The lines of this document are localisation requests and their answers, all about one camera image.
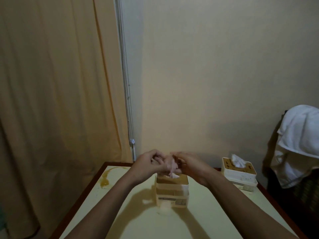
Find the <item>curtain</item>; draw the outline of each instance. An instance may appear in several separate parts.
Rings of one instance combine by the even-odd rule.
[[[0,203],[49,236],[105,161],[132,162],[113,0],[0,0]]]

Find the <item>label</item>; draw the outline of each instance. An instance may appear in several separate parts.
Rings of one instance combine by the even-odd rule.
[[[164,197],[159,197],[159,199],[162,199],[162,200],[173,200],[173,201],[176,200],[176,199],[173,199],[173,198],[164,198]]]

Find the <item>tissue box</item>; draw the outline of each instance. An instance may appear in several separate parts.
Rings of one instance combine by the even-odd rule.
[[[233,165],[230,158],[222,159],[222,174],[231,181],[237,188],[254,192],[258,182],[256,171],[250,162],[246,163],[245,168],[237,168]]]
[[[177,174],[179,178],[156,176],[156,204],[170,203],[171,207],[186,208],[189,200],[187,175]]]
[[[223,158],[221,171],[226,177],[237,179],[256,179],[256,171],[250,162],[246,163],[245,168],[237,168],[233,165],[230,158]]]

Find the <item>wooden table edge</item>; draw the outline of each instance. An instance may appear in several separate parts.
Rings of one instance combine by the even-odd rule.
[[[86,197],[89,195],[91,190],[93,189],[94,185],[98,182],[99,178],[105,171],[107,166],[122,166],[122,167],[131,167],[132,163],[120,163],[120,162],[105,162],[101,168],[98,170],[96,175],[93,177],[93,179],[90,181],[90,183],[87,185],[87,187],[84,189],[80,197],[77,199],[77,201],[74,203],[74,205],[71,207],[69,212],[65,215],[65,217],[62,219],[58,227],[54,230],[52,233],[50,239],[58,239],[62,235],[62,233],[65,231],[66,227],[76,214],[76,212],[79,210],[83,202],[85,201]],[[258,183],[257,188],[260,190],[260,192],[266,197],[266,199],[271,203],[271,205],[277,210],[277,212],[281,215],[281,217],[286,221],[286,223],[290,226],[290,228],[297,234],[297,236],[300,239],[308,239],[306,235],[299,229],[299,227],[293,222],[293,220],[285,213],[285,211],[280,207],[280,205],[271,197],[271,195],[267,192],[267,190]]]

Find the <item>tissue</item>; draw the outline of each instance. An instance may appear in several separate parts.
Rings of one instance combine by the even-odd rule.
[[[236,154],[232,154],[232,163],[237,168],[245,168],[247,162],[238,157]]]

